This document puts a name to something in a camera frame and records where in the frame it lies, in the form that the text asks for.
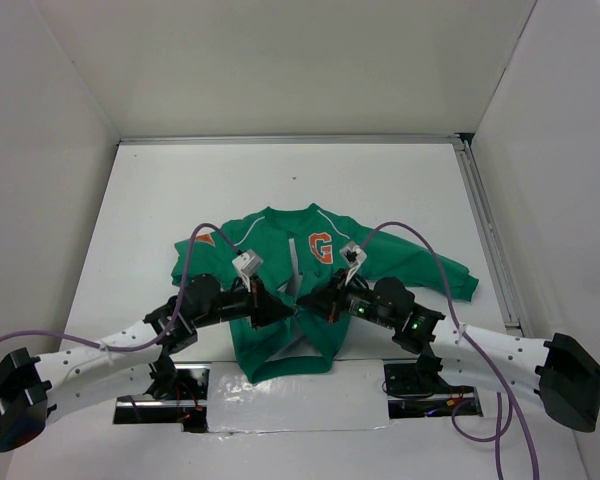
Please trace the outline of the green jacket white lining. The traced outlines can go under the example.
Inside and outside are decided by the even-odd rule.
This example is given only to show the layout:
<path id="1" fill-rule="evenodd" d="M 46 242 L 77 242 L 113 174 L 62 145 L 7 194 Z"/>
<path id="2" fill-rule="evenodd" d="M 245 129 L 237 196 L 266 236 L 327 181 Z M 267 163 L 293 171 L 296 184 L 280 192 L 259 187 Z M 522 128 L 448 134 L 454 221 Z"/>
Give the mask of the green jacket white lining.
<path id="1" fill-rule="evenodd" d="M 345 268 L 340 250 L 347 243 L 361 246 L 367 258 L 359 274 L 367 281 L 396 277 L 407 287 L 423 287 L 471 301 L 479 281 L 468 267 L 386 232 L 373 233 L 348 216 L 316 204 L 283 211 L 267 207 L 224 223 L 219 232 L 197 236 L 190 247 L 175 243 L 178 258 L 173 284 L 199 274 L 214 276 L 229 288 L 237 274 L 236 250 L 252 250 L 263 264 L 257 274 L 266 290 L 292 307 L 291 317 L 255 329 L 246 319 L 230 322 L 236 361 L 248 381 L 257 384 L 289 375 L 322 374 L 345 341 L 350 318 L 329 322 L 297 304 L 297 299 L 326 286 Z"/>

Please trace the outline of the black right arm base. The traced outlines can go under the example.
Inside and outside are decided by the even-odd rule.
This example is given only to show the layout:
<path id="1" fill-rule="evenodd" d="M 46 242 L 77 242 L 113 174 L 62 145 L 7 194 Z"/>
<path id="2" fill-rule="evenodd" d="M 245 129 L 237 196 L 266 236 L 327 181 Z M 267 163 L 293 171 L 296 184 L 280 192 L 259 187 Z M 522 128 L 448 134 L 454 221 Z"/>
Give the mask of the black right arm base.
<path id="1" fill-rule="evenodd" d="M 415 359 L 383 362 L 381 390 L 387 397 L 391 420 L 481 416 L 477 392 L 470 386 L 449 386 L 436 376 L 421 373 Z"/>

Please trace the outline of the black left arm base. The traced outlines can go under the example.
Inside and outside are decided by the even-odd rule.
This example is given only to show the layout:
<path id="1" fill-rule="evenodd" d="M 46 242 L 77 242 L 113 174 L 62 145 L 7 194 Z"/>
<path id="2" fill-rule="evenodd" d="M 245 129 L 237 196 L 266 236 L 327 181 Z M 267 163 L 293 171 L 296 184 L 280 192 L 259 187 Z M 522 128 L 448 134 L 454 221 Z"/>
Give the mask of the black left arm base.
<path id="1" fill-rule="evenodd" d="M 183 432 L 208 431 L 210 363 L 176 362 L 175 377 L 156 395 L 119 397 L 114 425 L 177 425 Z"/>

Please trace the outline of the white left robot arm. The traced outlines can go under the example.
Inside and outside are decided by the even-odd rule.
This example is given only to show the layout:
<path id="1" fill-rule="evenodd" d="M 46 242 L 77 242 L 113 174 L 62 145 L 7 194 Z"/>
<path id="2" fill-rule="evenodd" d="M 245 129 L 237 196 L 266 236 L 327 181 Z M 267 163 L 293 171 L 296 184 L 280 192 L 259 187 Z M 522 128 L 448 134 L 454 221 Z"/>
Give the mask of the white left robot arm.
<path id="1" fill-rule="evenodd" d="M 213 276 L 202 274 L 143 320 L 89 346 L 37 356 L 14 350 L 0 362 L 0 453 L 106 400 L 169 397 L 178 377 L 171 357 L 193 345 L 202 327 L 235 319 L 267 327 L 292 312 L 258 278 L 248 287 L 223 290 Z"/>

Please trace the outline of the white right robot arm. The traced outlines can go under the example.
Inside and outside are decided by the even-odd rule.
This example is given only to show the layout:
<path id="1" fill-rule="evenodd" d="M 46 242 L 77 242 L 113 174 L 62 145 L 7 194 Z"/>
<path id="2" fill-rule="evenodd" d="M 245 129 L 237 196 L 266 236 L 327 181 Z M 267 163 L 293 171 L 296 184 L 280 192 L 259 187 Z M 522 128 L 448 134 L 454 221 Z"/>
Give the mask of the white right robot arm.
<path id="1" fill-rule="evenodd" d="M 392 330 L 393 342 L 416 355 L 416 379 L 428 392 L 447 384 L 513 393 L 567 428 L 596 429 L 600 364 L 569 335 L 524 338 L 455 324 L 395 277 L 367 287 L 340 271 L 298 303 L 330 323 L 356 317 Z"/>

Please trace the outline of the white taped cover panel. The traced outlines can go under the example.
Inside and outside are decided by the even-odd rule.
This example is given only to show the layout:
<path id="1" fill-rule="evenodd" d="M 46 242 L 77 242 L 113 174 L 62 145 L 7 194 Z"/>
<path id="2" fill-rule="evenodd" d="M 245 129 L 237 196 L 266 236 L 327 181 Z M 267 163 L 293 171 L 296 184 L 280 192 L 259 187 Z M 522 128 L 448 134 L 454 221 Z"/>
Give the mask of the white taped cover panel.
<path id="1" fill-rule="evenodd" d="M 211 366 L 207 425 L 213 433 L 366 431 L 389 425 L 383 363 L 337 361 L 326 374 L 252 384 L 235 363 Z"/>

